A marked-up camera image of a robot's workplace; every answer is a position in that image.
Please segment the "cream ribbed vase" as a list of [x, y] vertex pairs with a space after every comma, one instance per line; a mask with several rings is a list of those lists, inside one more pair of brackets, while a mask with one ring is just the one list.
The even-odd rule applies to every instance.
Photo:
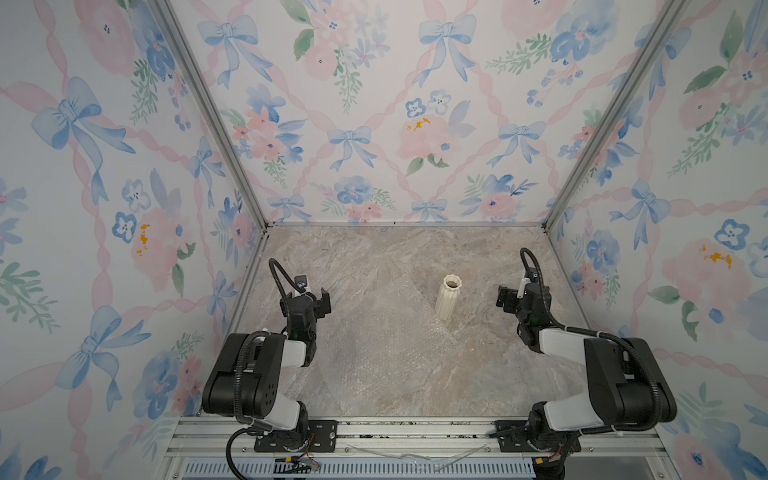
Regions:
[[438, 289], [435, 313], [443, 321], [450, 319], [460, 296], [462, 280], [454, 274], [446, 275]]

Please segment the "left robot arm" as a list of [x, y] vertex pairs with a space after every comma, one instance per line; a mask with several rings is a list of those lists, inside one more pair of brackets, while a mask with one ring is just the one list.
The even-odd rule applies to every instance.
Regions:
[[268, 447], [297, 451], [310, 441], [307, 407], [279, 392], [280, 375], [311, 365], [318, 321], [332, 312], [332, 302], [327, 290], [313, 292], [305, 275], [290, 276], [278, 260], [269, 259], [268, 268], [286, 325], [280, 332], [228, 335], [205, 383], [202, 409], [235, 419]]

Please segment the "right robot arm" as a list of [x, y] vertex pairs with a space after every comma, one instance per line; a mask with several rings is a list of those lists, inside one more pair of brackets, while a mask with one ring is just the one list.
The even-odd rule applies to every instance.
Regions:
[[677, 402], [648, 343], [560, 322], [537, 257], [523, 247], [520, 258], [521, 282], [499, 288], [498, 307], [516, 317], [517, 335], [531, 351], [583, 366], [586, 389], [535, 403], [525, 423], [497, 423], [492, 437], [534, 451], [564, 452], [583, 435], [645, 432], [674, 421]]

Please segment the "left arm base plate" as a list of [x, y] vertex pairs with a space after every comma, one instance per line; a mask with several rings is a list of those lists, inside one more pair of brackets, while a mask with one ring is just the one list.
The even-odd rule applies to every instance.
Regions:
[[277, 430], [258, 437], [254, 443], [257, 453], [298, 455], [309, 453], [333, 453], [337, 442], [336, 420], [300, 420], [293, 430]]

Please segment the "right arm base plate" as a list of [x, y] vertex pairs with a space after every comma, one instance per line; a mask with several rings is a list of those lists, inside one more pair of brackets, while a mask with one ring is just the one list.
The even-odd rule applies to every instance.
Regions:
[[555, 454], [572, 436], [571, 432], [558, 432], [549, 427], [531, 426], [527, 420], [496, 420], [489, 438], [498, 442], [504, 453]]

